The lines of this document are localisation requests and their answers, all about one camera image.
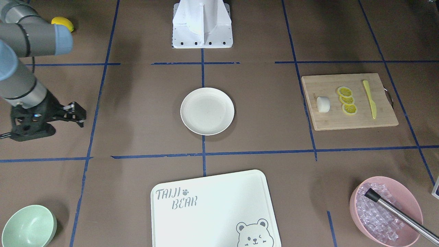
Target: mint green bowl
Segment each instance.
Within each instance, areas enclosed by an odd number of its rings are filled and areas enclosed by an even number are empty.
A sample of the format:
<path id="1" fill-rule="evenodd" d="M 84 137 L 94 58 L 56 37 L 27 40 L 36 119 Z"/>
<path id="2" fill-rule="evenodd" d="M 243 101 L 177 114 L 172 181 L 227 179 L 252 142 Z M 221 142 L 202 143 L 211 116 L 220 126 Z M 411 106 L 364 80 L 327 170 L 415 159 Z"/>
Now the mint green bowl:
<path id="1" fill-rule="evenodd" d="M 17 211 L 4 226 L 3 247 L 45 247 L 56 232 L 56 218 L 41 205 L 30 205 Z"/>

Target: printed bear face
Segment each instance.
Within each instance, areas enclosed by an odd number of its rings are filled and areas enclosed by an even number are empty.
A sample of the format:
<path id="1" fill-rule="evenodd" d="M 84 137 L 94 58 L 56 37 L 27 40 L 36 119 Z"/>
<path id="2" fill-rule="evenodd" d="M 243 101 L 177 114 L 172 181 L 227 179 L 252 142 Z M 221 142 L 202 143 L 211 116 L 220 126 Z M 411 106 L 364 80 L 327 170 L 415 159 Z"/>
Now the printed bear face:
<path id="1" fill-rule="evenodd" d="M 268 232 L 268 222 L 265 219 L 258 220 L 256 224 L 246 225 L 244 222 L 236 225 L 239 233 L 237 247 L 273 247 L 274 240 Z"/>

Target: wooden cutting board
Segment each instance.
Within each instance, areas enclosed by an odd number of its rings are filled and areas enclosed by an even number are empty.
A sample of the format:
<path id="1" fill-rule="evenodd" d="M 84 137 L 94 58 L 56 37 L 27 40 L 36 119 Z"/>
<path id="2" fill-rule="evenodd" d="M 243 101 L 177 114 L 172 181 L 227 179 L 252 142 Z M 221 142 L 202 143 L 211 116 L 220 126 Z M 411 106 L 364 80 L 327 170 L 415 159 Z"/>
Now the wooden cutting board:
<path id="1" fill-rule="evenodd" d="M 368 80 L 372 99 L 377 105 L 377 116 L 372 118 L 372 111 L 367 98 L 363 80 Z M 303 91 L 308 104 L 314 129 L 341 130 L 396 126 L 398 120 L 385 95 L 383 84 L 377 73 L 344 74 L 324 76 L 302 76 Z M 345 86 L 352 90 L 357 107 L 357 114 L 346 115 L 342 103 L 338 100 L 337 88 Z M 317 110 L 317 97 L 328 97 L 331 108 L 327 113 Z"/>

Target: stainless steel rod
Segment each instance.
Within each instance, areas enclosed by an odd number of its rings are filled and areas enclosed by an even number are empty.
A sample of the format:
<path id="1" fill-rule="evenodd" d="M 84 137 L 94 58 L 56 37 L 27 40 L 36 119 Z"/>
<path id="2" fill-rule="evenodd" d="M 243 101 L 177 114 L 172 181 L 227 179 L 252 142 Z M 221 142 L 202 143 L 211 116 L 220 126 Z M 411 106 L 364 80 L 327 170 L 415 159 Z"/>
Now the stainless steel rod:
<path id="1" fill-rule="evenodd" d="M 436 236 L 430 230 L 425 228 L 423 225 L 416 222 L 414 219 L 410 218 L 407 214 L 403 213 L 397 207 L 393 206 L 390 202 L 381 198 L 381 196 L 378 195 L 378 193 L 376 193 L 373 189 L 369 189 L 366 192 L 366 194 L 364 194 L 364 195 L 367 198 L 371 199 L 372 201 L 378 203 L 379 205 L 381 205 L 383 208 L 387 209 L 391 213 L 393 213 L 396 217 L 401 219 L 404 223 L 409 225 L 411 228 L 413 228 L 415 231 L 420 233 L 426 239 L 430 240 L 432 243 L 439 246 L 439 237 L 438 236 Z"/>

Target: plastic knife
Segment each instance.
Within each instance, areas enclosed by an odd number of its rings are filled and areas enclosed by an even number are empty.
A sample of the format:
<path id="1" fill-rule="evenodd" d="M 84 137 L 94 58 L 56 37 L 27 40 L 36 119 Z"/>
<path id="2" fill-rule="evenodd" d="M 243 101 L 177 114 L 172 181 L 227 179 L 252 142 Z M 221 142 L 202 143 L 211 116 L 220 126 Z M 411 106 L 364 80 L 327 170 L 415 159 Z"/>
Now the plastic knife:
<path id="1" fill-rule="evenodd" d="M 372 118 L 375 119 L 375 118 L 377 118 L 377 105 L 372 100 L 372 93 L 371 93 L 371 88 L 369 87 L 369 82 L 367 80 L 363 80 L 363 85 L 364 85 L 364 88 L 366 89 L 366 94 L 367 94 L 367 97 L 369 98 L 369 103 L 371 105 Z"/>

